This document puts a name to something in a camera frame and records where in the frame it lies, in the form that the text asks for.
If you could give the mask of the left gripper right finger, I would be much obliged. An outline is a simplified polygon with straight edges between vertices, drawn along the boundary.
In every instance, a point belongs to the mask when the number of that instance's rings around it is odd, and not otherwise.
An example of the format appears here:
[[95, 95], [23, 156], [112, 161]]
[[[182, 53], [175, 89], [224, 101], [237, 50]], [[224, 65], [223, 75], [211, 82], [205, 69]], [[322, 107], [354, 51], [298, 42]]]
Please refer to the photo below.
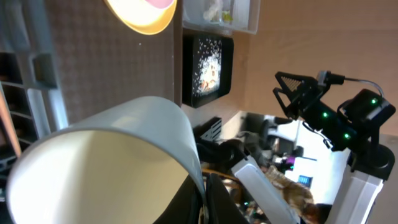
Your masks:
[[211, 224], [248, 224], [216, 174], [206, 179], [206, 201]]

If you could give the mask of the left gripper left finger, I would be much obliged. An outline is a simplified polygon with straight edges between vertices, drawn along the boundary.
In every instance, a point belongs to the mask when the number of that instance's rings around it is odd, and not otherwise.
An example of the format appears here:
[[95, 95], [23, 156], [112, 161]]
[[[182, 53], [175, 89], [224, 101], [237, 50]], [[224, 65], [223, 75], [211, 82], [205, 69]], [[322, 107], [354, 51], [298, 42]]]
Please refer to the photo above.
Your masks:
[[154, 224], [198, 224], [202, 197], [188, 175], [161, 216]]

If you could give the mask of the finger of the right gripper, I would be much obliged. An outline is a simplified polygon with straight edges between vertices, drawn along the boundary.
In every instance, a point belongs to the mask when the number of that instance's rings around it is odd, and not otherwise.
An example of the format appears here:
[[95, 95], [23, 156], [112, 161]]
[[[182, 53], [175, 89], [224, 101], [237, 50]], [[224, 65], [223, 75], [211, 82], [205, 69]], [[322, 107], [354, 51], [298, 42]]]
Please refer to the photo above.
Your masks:
[[288, 118], [303, 116], [323, 96], [323, 88], [313, 77], [277, 72], [275, 78], [280, 88], [274, 88], [272, 92]]

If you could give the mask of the white cup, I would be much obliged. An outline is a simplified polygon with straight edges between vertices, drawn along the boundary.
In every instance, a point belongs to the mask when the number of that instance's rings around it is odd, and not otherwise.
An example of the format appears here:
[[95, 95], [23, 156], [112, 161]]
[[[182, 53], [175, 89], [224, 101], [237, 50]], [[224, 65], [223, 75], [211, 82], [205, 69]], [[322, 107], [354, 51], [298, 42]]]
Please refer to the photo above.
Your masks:
[[14, 223], [154, 223], [188, 175], [204, 197], [189, 119], [170, 100], [144, 96], [30, 145], [6, 202]]

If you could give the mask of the food scraps rice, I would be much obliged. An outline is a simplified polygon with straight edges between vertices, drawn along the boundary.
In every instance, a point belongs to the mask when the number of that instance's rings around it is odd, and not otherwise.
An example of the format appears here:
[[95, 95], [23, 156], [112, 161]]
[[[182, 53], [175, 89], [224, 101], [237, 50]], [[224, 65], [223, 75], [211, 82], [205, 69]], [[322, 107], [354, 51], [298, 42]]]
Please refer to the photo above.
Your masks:
[[193, 95], [201, 97], [220, 87], [222, 42], [211, 37], [197, 37], [193, 48]]

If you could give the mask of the yellow green snack wrapper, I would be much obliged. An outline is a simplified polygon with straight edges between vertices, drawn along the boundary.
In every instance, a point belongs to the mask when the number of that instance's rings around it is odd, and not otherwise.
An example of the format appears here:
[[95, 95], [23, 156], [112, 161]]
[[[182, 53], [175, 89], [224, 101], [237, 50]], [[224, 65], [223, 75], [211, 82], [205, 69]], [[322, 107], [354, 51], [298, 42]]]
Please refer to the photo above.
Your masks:
[[222, 11], [221, 18], [224, 23], [230, 23], [233, 21], [233, 17], [230, 11]]

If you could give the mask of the white tissue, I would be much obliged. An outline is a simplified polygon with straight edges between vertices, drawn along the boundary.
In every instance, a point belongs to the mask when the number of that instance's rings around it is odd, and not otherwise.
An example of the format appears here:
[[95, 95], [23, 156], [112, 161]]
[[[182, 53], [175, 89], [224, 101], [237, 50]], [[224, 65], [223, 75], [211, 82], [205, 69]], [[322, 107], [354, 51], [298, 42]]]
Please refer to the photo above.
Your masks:
[[211, 0], [209, 8], [203, 13], [204, 20], [212, 21], [222, 10], [222, 7], [223, 7], [222, 0]]

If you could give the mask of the pink bowl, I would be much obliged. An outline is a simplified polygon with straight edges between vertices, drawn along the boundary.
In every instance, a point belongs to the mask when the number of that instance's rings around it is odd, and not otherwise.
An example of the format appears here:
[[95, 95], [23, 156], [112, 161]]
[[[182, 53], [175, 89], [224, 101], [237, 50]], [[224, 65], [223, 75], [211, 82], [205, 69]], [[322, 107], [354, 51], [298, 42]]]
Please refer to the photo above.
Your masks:
[[157, 9], [167, 9], [170, 7], [174, 0], [146, 0], [151, 6], [156, 7]]

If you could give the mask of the yellow plate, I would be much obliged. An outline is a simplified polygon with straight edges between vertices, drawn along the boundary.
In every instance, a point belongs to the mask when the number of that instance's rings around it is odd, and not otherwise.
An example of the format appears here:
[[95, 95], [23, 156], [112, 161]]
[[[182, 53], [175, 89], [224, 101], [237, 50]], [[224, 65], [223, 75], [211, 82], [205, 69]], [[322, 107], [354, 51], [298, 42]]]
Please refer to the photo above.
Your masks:
[[126, 26], [144, 35], [161, 33], [172, 21], [177, 0], [167, 9], [157, 9], [145, 0], [104, 0], [109, 10]]

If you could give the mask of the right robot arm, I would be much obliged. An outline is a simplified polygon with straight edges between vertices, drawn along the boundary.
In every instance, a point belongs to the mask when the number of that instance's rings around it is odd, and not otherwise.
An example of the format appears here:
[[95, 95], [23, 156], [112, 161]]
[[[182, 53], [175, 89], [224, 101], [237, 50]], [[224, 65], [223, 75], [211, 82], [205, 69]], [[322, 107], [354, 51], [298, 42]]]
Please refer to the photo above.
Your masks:
[[288, 118], [302, 118], [331, 142], [331, 151], [349, 149], [343, 178], [327, 223], [366, 223], [374, 201], [388, 180], [394, 153], [379, 142], [380, 127], [396, 112], [383, 91], [361, 90], [336, 110], [321, 101], [332, 85], [348, 77], [320, 71], [316, 78], [277, 72], [273, 90]]

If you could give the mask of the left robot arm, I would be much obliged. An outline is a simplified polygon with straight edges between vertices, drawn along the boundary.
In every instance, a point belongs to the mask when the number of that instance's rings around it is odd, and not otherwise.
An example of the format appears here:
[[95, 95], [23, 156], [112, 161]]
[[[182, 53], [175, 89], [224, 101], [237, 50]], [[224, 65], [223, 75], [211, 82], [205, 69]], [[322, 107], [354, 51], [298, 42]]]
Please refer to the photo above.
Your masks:
[[[222, 144], [197, 141], [199, 159], [203, 162], [231, 162], [233, 175], [250, 194], [271, 223], [300, 223], [301, 219], [288, 206], [276, 188], [266, 179], [254, 158], [239, 140]], [[219, 174], [206, 178], [205, 196], [201, 197], [191, 177], [187, 177], [156, 223], [199, 223], [204, 208], [205, 223], [248, 223], [229, 196]]]

